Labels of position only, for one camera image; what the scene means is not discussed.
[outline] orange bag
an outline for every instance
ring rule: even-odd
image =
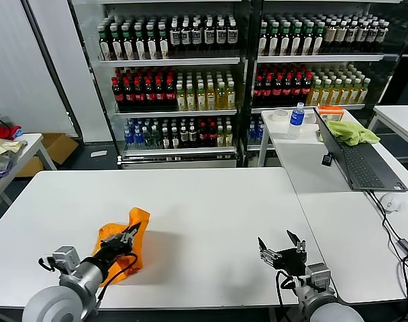
[[[115,235],[117,233],[123,232],[127,227],[135,225],[139,222],[142,224],[138,228],[137,234],[134,236],[134,244],[132,246],[132,252],[137,255],[137,262],[129,269],[116,277],[112,283],[118,283],[121,280],[124,280],[129,275],[138,272],[143,268],[143,259],[142,259],[142,246],[143,246],[143,235],[146,227],[149,223],[150,214],[140,208],[133,208],[130,211],[130,223],[128,226],[120,225],[118,223],[108,223],[99,229],[97,245],[95,246],[93,255],[95,255],[101,248],[101,241],[107,239],[108,237]],[[123,270],[126,266],[130,265],[134,261],[132,256],[126,256],[118,259],[116,263],[110,267],[109,276],[105,279],[101,286],[104,286],[116,273]]]

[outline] water bottle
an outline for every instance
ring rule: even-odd
[[[304,120],[304,103],[298,103],[297,107],[292,111],[289,128],[287,130],[287,138],[295,140],[299,137],[301,126]]]

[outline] white mouse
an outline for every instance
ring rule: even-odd
[[[380,202],[387,213],[401,210],[401,202],[396,193],[386,193],[380,198]]]

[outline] yellow cloth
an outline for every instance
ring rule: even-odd
[[[326,123],[332,135],[349,146],[359,143],[377,143],[380,138],[362,125],[351,121],[328,121]]]
[[[12,151],[13,153],[16,153],[24,145],[26,145],[25,141],[9,141],[0,139],[0,155],[7,151]]]
[[[134,244],[132,246],[132,252],[137,255],[137,262],[129,269],[120,274],[117,278],[114,279],[113,283],[118,283],[121,280],[124,280],[129,275],[134,274],[135,272],[143,268],[143,259],[142,259],[142,246],[143,246],[143,235],[146,227],[149,223],[150,214],[140,208],[133,208],[130,211],[130,222],[128,226],[120,225],[118,223],[108,223],[99,229],[97,245],[95,246],[93,255],[95,255],[101,248],[101,241],[109,238],[112,235],[123,232],[127,227],[135,225],[139,222],[142,224],[138,229],[137,234],[134,236]],[[118,259],[116,263],[110,267],[109,276],[105,279],[101,286],[104,286],[116,273],[123,270],[126,266],[130,265],[134,261],[132,256],[126,256]]]

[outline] refrigerator shelf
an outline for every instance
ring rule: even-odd
[[[384,54],[340,54],[340,55],[310,55],[310,56],[259,56],[257,63],[270,62],[378,62]]]

